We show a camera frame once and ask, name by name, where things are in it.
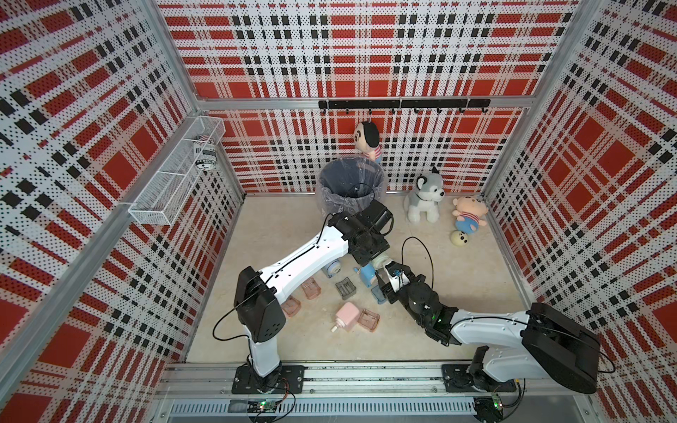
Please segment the bright blue pencil sharpener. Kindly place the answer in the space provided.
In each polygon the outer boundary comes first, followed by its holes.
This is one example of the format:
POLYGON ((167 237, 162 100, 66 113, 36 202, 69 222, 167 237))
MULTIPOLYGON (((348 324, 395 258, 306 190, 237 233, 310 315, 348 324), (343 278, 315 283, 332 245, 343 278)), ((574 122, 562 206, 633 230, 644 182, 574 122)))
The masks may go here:
POLYGON ((358 271, 362 283, 370 288, 377 281, 377 271, 372 264, 367 264, 363 266, 358 271))

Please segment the blue sharpener shavings tray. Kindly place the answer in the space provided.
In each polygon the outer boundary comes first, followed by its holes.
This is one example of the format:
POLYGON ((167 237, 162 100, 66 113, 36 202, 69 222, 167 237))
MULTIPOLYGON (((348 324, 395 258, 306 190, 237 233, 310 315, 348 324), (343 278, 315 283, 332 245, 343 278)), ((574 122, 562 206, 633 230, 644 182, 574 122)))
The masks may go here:
POLYGON ((373 286, 371 289, 371 293, 374 299, 376 300, 377 304, 381 305, 386 303, 387 299, 379 286, 373 286))

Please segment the light blue pencil sharpener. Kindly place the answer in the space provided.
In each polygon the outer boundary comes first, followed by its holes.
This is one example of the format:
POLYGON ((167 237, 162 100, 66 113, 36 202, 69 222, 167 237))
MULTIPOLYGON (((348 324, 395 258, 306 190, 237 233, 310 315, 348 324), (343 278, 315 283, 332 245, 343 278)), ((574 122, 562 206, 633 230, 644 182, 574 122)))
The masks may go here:
POLYGON ((333 278, 337 276, 342 269, 342 264, 340 260, 331 261, 329 264, 323 267, 322 271, 327 278, 333 278))

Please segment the pink sharpener shavings tray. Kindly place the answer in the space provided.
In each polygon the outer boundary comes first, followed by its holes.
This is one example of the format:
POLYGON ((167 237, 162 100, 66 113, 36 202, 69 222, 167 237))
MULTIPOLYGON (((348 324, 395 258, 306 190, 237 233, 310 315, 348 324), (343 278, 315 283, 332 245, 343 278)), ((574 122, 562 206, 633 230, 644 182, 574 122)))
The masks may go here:
POLYGON ((357 322, 365 330, 375 332, 380 322, 380 315, 365 308, 361 311, 357 322))

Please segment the pink pencil sharpener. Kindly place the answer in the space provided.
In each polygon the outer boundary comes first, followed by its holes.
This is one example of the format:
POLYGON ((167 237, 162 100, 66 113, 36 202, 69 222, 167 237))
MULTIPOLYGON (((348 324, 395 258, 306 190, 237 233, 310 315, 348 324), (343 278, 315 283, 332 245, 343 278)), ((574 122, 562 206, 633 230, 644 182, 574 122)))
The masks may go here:
POLYGON ((352 331, 361 315, 361 310, 351 301, 347 301, 338 310, 335 315, 335 322, 331 328, 331 332, 338 330, 352 331))

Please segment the green pencil sharpener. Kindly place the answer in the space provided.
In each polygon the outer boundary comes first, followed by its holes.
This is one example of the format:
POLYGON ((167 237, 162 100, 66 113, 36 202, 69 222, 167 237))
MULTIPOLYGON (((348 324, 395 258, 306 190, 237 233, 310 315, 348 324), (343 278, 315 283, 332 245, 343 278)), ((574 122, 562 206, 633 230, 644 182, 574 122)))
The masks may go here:
POLYGON ((386 253, 381 253, 377 257, 371 260, 371 264, 375 270, 383 269, 387 264, 392 262, 393 259, 386 253))

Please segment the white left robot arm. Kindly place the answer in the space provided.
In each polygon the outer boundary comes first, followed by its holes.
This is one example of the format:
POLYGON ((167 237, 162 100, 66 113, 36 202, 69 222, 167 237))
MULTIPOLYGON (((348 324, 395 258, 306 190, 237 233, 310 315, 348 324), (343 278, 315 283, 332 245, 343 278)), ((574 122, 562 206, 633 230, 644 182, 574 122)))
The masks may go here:
POLYGON ((234 311, 249 340, 249 367, 256 377, 266 379, 280 373, 277 336, 286 323, 282 303, 337 259, 351 255, 365 266, 386 252, 390 245, 382 230, 393 226, 391 211, 374 200, 353 215, 344 211, 327 215, 318 234, 289 256, 258 271, 248 266, 240 272, 234 311))

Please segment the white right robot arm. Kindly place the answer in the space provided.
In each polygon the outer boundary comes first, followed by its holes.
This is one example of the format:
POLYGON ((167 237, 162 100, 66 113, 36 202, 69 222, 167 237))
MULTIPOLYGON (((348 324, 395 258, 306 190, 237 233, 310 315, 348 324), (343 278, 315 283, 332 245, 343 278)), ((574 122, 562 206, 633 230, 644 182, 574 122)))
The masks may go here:
POLYGON ((377 282, 389 303, 400 303, 435 342, 476 345, 472 363, 457 378, 462 386, 493 391, 509 380, 550 379, 577 393, 598 389, 599 336, 548 304, 477 313, 442 304, 422 275, 396 271, 377 282))

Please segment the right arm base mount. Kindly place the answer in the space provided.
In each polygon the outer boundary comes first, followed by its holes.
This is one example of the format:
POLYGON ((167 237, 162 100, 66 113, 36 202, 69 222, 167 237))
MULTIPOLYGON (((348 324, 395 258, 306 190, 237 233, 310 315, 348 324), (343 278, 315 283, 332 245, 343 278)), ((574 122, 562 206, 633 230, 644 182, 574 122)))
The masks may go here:
POLYGON ((448 393, 515 393, 518 391, 514 380, 496 382, 479 370, 469 371, 469 364, 442 365, 442 377, 448 393))

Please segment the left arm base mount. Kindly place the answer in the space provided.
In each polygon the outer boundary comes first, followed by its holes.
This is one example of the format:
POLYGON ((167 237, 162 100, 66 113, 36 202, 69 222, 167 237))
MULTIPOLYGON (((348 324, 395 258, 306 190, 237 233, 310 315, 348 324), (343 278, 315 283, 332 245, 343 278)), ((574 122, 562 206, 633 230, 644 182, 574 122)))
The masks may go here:
POLYGON ((305 366, 280 364, 270 375, 260 376, 250 364, 243 364, 236 370, 231 393, 300 394, 303 391, 305 370, 305 366))

